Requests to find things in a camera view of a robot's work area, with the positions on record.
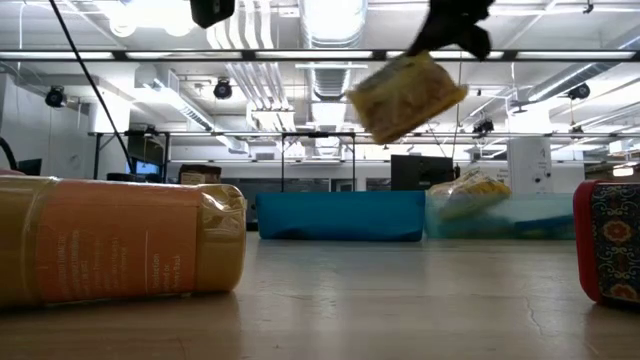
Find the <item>black ceiling light rail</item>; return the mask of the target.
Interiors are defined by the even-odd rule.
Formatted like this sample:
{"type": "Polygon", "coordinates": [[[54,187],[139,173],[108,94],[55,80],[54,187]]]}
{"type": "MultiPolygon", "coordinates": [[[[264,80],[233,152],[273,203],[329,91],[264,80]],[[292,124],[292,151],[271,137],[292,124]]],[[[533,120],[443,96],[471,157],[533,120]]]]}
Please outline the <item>black ceiling light rail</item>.
{"type": "MultiPolygon", "coordinates": [[[[14,62],[384,62],[401,55],[398,50],[273,49],[273,50],[0,50],[0,61],[14,62]]],[[[640,62],[640,50],[501,50],[488,62],[640,62]]]]}

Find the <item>blue plastic bin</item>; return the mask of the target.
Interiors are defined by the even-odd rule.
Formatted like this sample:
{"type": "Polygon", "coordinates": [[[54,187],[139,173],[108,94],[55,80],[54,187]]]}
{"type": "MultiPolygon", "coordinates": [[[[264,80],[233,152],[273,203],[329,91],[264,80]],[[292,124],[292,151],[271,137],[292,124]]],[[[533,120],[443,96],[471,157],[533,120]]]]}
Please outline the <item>blue plastic bin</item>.
{"type": "Polygon", "coordinates": [[[418,242],[423,191],[282,192],[255,198],[265,240],[418,242]]]}

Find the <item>orange spice bottle black cap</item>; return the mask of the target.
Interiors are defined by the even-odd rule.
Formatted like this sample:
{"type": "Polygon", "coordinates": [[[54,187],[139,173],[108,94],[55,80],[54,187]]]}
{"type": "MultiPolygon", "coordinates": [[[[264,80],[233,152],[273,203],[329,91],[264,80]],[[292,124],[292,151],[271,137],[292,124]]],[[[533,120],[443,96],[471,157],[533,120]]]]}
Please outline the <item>orange spice bottle black cap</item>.
{"type": "Polygon", "coordinates": [[[0,309],[229,292],[245,211],[225,184],[0,176],[0,309]]]}

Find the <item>black background workstation frame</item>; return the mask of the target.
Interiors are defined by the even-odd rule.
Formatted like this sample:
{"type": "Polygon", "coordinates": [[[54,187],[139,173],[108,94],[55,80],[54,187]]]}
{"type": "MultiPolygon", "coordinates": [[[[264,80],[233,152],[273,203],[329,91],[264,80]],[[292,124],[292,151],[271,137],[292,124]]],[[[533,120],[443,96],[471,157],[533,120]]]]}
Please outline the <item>black background workstation frame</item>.
{"type": "Polygon", "coordinates": [[[285,191],[284,179],[285,179],[285,164],[288,160],[285,159],[285,142],[288,137],[295,138],[310,138],[310,139],[321,139],[321,138],[342,138],[346,137],[351,139],[352,151],[354,152],[352,155],[352,176],[351,181],[353,188],[356,187],[356,159],[355,159],[355,146],[356,146],[356,132],[167,132],[167,131],[125,131],[122,133],[106,133],[106,132],[89,132],[89,136],[96,137],[95,151],[94,151],[94,169],[93,169],[93,179],[96,180],[98,178],[98,170],[99,170],[99,160],[100,160],[100,146],[105,145],[101,143],[101,139],[105,135],[113,135],[114,138],[120,139],[121,137],[164,137],[164,145],[163,145],[163,155],[161,158],[161,163],[158,165],[159,168],[159,176],[161,177],[162,183],[168,183],[168,164],[175,163],[224,163],[227,160],[171,160],[171,141],[174,138],[195,138],[195,137],[213,137],[223,145],[233,145],[231,142],[231,138],[276,138],[279,139],[280,144],[280,160],[273,160],[276,163],[280,164],[280,184],[281,184],[281,192],[285,191]]]}

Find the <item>white room column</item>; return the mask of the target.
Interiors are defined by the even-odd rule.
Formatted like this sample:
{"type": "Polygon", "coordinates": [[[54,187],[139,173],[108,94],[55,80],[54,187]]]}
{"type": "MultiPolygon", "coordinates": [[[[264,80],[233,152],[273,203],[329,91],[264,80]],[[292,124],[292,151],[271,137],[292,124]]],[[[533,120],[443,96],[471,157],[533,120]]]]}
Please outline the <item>white room column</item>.
{"type": "Polygon", "coordinates": [[[507,161],[513,193],[553,192],[551,148],[548,138],[510,139],[507,145],[507,161]]]}

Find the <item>brown cardboard box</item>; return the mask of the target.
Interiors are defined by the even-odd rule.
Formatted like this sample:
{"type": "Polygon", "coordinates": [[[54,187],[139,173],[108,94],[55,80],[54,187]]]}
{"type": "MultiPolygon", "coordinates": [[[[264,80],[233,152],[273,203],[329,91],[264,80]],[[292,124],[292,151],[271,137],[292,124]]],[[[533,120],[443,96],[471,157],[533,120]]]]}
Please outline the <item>brown cardboard box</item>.
{"type": "Polygon", "coordinates": [[[183,164],[179,170],[182,185],[219,184],[222,169],[204,164],[183,164]]]}

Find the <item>silver ventilation duct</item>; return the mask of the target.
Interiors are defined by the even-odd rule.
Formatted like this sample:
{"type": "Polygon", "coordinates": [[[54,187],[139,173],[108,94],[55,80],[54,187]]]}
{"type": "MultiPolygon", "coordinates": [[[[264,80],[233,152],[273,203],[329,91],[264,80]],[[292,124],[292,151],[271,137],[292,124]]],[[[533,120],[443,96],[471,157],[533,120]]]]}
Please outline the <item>silver ventilation duct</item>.
{"type": "MultiPolygon", "coordinates": [[[[304,44],[311,49],[353,49],[362,39],[368,0],[298,0],[304,44]]],[[[313,69],[314,95],[338,100],[350,83],[350,70],[313,69]]]]}

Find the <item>dark monitor blue screen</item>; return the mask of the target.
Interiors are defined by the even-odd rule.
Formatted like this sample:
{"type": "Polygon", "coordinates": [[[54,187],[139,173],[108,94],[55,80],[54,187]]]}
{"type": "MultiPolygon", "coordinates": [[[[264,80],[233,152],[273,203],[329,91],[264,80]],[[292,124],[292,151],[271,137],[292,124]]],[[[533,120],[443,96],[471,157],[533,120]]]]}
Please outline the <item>dark monitor blue screen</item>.
{"type": "Polygon", "coordinates": [[[154,175],[162,179],[164,170],[164,146],[153,137],[129,137],[128,152],[138,176],[154,175]]]}

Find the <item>yellow and silver ramen packet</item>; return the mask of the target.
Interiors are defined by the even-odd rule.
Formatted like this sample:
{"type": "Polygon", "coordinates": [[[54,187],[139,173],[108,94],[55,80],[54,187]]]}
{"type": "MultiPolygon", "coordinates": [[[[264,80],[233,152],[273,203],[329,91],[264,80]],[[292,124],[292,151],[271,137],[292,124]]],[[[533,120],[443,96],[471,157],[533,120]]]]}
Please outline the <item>yellow and silver ramen packet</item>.
{"type": "Polygon", "coordinates": [[[442,220],[453,220],[479,214],[511,194],[511,189],[503,182],[474,169],[456,180],[433,186],[427,191],[427,198],[435,202],[442,220]]]}

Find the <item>red patterned spice tin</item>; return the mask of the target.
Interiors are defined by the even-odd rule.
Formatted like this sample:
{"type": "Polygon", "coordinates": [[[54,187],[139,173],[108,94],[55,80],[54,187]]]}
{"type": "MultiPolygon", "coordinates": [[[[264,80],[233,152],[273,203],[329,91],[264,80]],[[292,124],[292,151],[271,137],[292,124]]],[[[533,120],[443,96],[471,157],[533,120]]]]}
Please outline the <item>red patterned spice tin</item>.
{"type": "Polygon", "coordinates": [[[587,297],[640,307],[640,183],[585,181],[574,193],[573,214],[587,297]]]}

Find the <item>black computer monitor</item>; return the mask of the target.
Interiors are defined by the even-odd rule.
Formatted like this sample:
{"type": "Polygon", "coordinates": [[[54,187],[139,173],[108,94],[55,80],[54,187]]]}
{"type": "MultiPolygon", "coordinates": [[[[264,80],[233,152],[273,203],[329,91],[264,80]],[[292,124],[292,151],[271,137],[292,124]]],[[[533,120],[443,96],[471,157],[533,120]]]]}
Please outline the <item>black computer monitor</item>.
{"type": "Polygon", "coordinates": [[[454,181],[460,169],[447,157],[392,155],[391,190],[429,190],[431,187],[454,181]]]}

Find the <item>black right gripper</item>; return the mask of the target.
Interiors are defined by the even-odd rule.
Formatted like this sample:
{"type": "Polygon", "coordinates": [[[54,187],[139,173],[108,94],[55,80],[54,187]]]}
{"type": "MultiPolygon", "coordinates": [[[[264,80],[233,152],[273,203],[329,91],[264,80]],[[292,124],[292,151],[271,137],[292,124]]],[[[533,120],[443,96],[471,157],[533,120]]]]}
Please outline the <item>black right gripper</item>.
{"type": "MultiPolygon", "coordinates": [[[[429,0],[427,21],[407,49],[408,56],[434,51],[453,42],[453,24],[475,24],[489,16],[495,0],[429,0]]],[[[474,25],[459,36],[459,46],[480,61],[488,58],[492,43],[489,33],[474,25]]]]}

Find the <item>yellow Maruchan ramen packet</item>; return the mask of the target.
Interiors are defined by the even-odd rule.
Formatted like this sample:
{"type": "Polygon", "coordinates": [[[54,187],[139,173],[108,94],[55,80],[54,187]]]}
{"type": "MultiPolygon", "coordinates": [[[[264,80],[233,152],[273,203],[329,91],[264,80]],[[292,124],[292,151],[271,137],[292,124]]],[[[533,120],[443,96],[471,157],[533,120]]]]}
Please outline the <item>yellow Maruchan ramen packet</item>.
{"type": "Polygon", "coordinates": [[[392,143],[454,107],[468,94],[426,51],[401,55],[346,93],[362,127],[392,143]]]}

